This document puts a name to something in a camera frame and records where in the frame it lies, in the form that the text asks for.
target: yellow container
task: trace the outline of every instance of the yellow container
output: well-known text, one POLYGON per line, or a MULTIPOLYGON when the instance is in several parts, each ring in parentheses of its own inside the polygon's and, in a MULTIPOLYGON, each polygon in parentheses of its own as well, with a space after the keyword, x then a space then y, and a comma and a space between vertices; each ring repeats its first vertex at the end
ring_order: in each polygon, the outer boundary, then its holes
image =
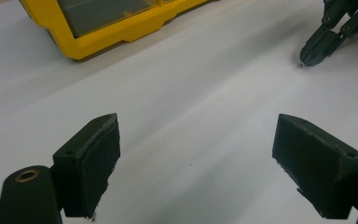
POLYGON ((153 33, 178 13, 206 1, 21 0, 31 19, 49 30, 62 53, 76 60, 153 33))

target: white table surface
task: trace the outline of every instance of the white table surface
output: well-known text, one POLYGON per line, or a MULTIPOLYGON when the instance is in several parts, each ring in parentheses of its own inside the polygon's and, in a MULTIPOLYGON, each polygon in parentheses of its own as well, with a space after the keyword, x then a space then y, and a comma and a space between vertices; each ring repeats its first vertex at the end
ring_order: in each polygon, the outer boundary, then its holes
POLYGON ((358 36, 315 67, 296 66, 323 8, 212 2, 78 63, 18 1, 1 4, 0 190, 116 112, 121 158, 97 223, 355 223, 355 209, 349 220, 322 219, 271 158, 280 113, 358 149, 358 36))

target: white surface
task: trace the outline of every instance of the white surface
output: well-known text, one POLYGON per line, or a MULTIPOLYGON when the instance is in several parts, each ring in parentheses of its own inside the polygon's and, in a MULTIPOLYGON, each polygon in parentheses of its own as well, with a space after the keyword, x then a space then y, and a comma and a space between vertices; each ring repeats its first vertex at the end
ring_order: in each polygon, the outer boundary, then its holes
POLYGON ((349 220, 320 218, 271 158, 279 113, 358 149, 358 37, 316 67, 296 66, 323 7, 212 2, 77 63, 18 1, 1 4, 0 190, 117 112, 122 156, 97 223, 354 223, 354 209, 349 220))

